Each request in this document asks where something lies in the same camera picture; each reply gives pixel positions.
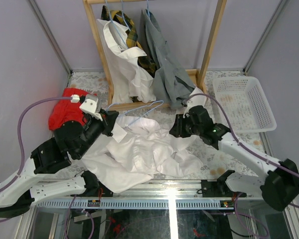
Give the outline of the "blue wire hanger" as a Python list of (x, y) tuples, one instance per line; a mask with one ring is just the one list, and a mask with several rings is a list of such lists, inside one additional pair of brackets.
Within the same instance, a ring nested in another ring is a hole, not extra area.
[[(133, 125), (135, 122), (137, 122), (138, 120), (140, 120), (141, 118), (145, 117), (146, 115), (148, 115), (149, 113), (154, 111), (155, 109), (161, 108), (164, 106), (165, 106), (165, 103), (162, 100), (149, 102), (149, 103), (142, 103), (142, 102), (126, 103), (126, 104), (111, 103), (110, 105), (108, 105), (106, 107), (106, 111), (108, 112), (108, 111), (112, 110), (112, 111), (119, 112), (117, 124), (119, 124), (120, 126), (129, 127), (129, 126)], [(139, 110), (144, 111), (142, 115), (136, 117), (135, 119), (133, 119), (130, 122), (125, 121), (124, 117), (126, 116), (126, 114), (135, 112), (135, 111), (139, 111)]]

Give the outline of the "white plastic basket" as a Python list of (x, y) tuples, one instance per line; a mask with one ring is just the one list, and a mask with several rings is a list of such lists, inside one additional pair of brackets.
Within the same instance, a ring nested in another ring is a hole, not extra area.
[(212, 82), (215, 99), (236, 133), (273, 131), (277, 123), (259, 80), (249, 76), (221, 77)]

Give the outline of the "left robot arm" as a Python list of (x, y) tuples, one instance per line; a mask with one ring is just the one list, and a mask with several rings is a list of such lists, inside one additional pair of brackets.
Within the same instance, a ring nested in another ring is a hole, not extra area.
[[(80, 176), (49, 185), (39, 181), (80, 160), (100, 136), (112, 136), (118, 111), (101, 110), (101, 118), (83, 115), (84, 125), (70, 120), (54, 131), (54, 136), (38, 146), (26, 160), (22, 172), (0, 192), (0, 218), (10, 219), (26, 213), (42, 201), (61, 196), (95, 196), (97, 176), (89, 170)], [(7, 183), (0, 183), (0, 188)]]

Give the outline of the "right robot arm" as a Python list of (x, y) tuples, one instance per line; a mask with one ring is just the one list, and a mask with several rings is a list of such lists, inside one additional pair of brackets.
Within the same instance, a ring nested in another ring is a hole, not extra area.
[(223, 173), (217, 179), (217, 190), (222, 196), (235, 192), (262, 197), (271, 208), (283, 211), (299, 195), (298, 169), (293, 161), (280, 161), (244, 144), (229, 127), (214, 123), (203, 106), (177, 114), (169, 133), (180, 138), (196, 135), (206, 145), (234, 157), (255, 173), (255, 176), (234, 170)]

